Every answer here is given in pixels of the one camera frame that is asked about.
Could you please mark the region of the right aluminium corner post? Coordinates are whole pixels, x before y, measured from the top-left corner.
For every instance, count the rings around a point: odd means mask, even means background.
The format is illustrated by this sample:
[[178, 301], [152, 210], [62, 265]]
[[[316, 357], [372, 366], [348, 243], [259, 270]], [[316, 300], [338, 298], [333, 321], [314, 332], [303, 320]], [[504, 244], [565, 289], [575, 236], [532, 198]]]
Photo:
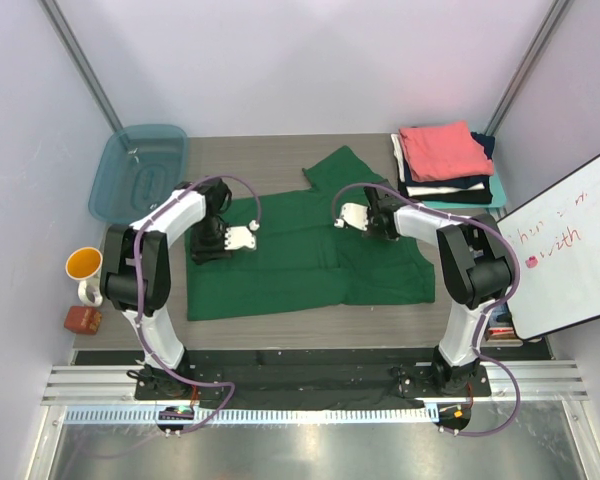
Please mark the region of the right aluminium corner post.
[[484, 134], [490, 136], [495, 136], [497, 134], [514, 102], [520, 95], [527, 81], [531, 78], [535, 67], [539, 64], [546, 48], [558, 31], [573, 4], [573, 0], [554, 0], [551, 2], [548, 11], [543, 17], [504, 93], [498, 101], [496, 108], [484, 129]]

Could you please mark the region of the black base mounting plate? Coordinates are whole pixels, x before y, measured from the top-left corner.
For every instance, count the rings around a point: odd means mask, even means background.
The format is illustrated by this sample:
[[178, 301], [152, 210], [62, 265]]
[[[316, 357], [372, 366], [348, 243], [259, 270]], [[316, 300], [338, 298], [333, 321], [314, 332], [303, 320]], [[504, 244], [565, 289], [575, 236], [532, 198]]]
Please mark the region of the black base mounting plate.
[[200, 401], [215, 408], [226, 400], [231, 409], [376, 410], [417, 408], [426, 398], [486, 398], [495, 381], [482, 362], [461, 391], [446, 395], [431, 382], [433, 352], [427, 348], [198, 350], [188, 352], [194, 379], [230, 382], [224, 388], [190, 389], [155, 374], [143, 374], [140, 351], [80, 351], [78, 366], [121, 366], [135, 384], [137, 400]]

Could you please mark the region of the folded coral t shirt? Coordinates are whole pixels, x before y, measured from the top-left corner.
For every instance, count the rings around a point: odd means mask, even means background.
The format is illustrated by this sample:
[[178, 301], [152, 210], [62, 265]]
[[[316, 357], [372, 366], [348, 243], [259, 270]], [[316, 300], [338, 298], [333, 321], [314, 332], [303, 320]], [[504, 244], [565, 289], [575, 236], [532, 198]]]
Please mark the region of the folded coral t shirt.
[[403, 127], [399, 129], [399, 135], [417, 181], [454, 178], [471, 167], [486, 166], [494, 174], [494, 163], [486, 159], [474, 142], [466, 121]]

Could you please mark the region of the aluminium extrusion rail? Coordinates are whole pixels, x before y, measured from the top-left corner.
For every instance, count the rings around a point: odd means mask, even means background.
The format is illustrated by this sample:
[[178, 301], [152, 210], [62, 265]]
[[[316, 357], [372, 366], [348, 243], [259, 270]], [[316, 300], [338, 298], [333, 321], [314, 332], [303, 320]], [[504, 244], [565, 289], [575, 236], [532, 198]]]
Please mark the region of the aluminium extrusion rail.
[[356, 410], [408, 408], [418, 402], [585, 400], [580, 372], [572, 361], [487, 363], [475, 377], [448, 391], [432, 383], [426, 363], [359, 365], [202, 365], [200, 381], [210, 388], [180, 386], [172, 379], [141, 373], [138, 367], [53, 368], [42, 402], [87, 405], [107, 402], [188, 402], [206, 408], [229, 401], [232, 409]]

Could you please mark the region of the red brown block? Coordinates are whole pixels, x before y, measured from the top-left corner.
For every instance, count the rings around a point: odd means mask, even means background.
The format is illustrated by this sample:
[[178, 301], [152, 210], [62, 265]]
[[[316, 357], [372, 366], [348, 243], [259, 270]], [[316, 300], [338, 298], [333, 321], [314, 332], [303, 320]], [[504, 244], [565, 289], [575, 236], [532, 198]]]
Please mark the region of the red brown block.
[[80, 335], [95, 335], [102, 321], [102, 314], [95, 307], [72, 306], [64, 320], [64, 328]]

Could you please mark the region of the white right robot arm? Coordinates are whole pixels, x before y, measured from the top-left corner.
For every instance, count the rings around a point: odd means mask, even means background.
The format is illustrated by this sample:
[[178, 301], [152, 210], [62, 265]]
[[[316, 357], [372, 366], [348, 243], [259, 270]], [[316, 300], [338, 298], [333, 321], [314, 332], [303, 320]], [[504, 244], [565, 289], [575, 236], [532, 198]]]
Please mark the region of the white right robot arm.
[[431, 382], [452, 395], [477, 374], [484, 309], [502, 299], [514, 283], [514, 262], [501, 241], [496, 220], [431, 213], [422, 204], [402, 205], [378, 187], [366, 186], [366, 230], [389, 240], [412, 237], [439, 252], [444, 286], [452, 299], [442, 340], [434, 348]]

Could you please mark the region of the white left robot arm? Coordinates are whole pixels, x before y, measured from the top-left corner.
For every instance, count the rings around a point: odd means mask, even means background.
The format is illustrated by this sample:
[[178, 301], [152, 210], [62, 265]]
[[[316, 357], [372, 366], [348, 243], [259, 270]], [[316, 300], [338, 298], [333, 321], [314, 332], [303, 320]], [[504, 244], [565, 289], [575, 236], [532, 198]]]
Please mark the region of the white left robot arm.
[[221, 218], [232, 194], [219, 177], [182, 184], [153, 213], [106, 232], [100, 290], [129, 320], [144, 350], [143, 374], [155, 374], [170, 398], [191, 389], [227, 388], [230, 382], [196, 381], [188, 352], [177, 338], [167, 300], [171, 291], [169, 249], [191, 229], [190, 254], [197, 264], [229, 258], [228, 224]]

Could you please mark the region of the left aluminium corner post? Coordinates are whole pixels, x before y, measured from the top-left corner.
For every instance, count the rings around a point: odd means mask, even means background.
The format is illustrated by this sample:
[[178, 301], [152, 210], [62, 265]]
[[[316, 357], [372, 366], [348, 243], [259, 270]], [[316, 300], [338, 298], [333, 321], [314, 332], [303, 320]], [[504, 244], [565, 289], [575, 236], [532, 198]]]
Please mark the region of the left aluminium corner post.
[[123, 124], [64, 15], [60, 4], [56, 0], [38, 0], [38, 4], [46, 15], [47, 20], [55, 31], [106, 123], [113, 132], [121, 130]]

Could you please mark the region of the pink whiteboard magnet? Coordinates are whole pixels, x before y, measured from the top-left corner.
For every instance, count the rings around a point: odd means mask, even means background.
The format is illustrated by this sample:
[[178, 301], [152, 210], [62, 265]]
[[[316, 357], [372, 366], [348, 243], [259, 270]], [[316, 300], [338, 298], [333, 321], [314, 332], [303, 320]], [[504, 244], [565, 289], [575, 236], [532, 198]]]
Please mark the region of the pink whiteboard magnet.
[[525, 260], [525, 265], [529, 269], [535, 268], [538, 265], [538, 260], [535, 256], [530, 256]]

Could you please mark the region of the white whiteboard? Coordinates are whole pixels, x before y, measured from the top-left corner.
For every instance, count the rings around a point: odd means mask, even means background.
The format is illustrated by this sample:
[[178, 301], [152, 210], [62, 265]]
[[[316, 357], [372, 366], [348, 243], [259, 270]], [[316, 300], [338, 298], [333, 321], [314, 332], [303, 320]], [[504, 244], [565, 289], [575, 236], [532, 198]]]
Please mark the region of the white whiteboard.
[[[520, 262], [508, 302], [521, 339], [600, 318], [600, 155], [499, 220]], [[535, 256], [529, 269], [525, 260]]]

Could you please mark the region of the folded navy t shirt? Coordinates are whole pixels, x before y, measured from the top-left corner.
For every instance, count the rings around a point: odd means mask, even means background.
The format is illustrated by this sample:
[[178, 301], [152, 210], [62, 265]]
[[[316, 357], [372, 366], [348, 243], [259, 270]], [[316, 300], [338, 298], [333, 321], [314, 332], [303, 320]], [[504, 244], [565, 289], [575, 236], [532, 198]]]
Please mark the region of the folded navy t shirt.
[[[493, 162], [493, 153], [496, 146], [496, 138], [494, 136], [485, 135], [478, 132], [471, 132], [471, 137], [475, 143], [480, 146], [480, 150], [485, 155], [486, 159]], [[454, 178], [436, 180], [432, 183], [434, 187], [454, 187], [460, 189], [468, 189], [479, 183], [488, 183], [492, 176], [486, 166], [471, 167], [462, 172], [460, 176]]]

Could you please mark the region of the folded white t shirt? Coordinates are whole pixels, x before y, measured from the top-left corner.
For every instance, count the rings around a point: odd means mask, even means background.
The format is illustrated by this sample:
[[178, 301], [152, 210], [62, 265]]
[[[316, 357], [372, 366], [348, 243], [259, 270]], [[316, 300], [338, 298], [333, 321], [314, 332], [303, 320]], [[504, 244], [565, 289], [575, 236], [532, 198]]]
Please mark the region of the folded white t shirt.
[[400, 135], [391, 134], [390, 140], [393, 145], [393, 154], [397, 164], [398, 183], [404, 188], [408, 196], [432, 197], [434, 195], [483, 194], [488, 191], [489, 175], [460, 177], [441, 181], [417, 181], [407, 160]]

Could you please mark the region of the green t shirt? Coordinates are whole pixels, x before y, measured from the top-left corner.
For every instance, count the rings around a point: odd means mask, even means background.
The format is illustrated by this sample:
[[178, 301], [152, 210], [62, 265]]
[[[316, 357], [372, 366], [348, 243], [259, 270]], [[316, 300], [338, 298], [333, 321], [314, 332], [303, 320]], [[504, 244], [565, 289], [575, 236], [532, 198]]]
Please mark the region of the green t shirt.
[[350, 184], [380, 183], [380, 175], [343, 146], [304, 176], [306, 190], [233, 201], [224, 216], [230, 225], [262, 216], [257, 247], [187, 263], [188, 320], [434, 301], [434, 267], [414, 239], [390, 241], [333, 225], [336, 193]]

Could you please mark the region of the aluminium corner post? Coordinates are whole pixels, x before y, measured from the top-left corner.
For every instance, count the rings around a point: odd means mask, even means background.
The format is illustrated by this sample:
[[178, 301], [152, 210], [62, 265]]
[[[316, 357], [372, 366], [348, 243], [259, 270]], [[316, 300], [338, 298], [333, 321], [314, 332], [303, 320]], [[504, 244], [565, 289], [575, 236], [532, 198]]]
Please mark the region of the aluminium corner post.
[[490, 136], [495, 136], [497, 134], [514, 102], [520, 95], [527, 81], [531, 78], [535, 67], [539, 64], [546, 48], [558, 31], [573, 4], [573, 0], [554, 0], [551, 2], [548, 11], [543, 17], [504, 93], [498, 101], [496, 108], [484, 129], [484, 134]]
[[64, 15], [60, 4], [56, 0], [38, 0], [38, 4], [46, 15], [47, 20], [55, 31], [106, 123], [113, 132], [121, 130], [123, 124]]

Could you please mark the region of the white floral mug orange inside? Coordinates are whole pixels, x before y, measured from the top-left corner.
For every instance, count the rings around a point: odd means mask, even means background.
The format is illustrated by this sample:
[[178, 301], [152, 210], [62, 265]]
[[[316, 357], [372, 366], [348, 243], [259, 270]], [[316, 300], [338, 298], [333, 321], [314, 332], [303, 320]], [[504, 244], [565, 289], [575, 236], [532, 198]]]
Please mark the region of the white floral mug orange inside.
[[75, 250], [65, 263], [67, 276], [77, 282], [79, 300], [87, 307], [100, 307], [103, 295], [100, 291], [102, 253], [94, 247]]

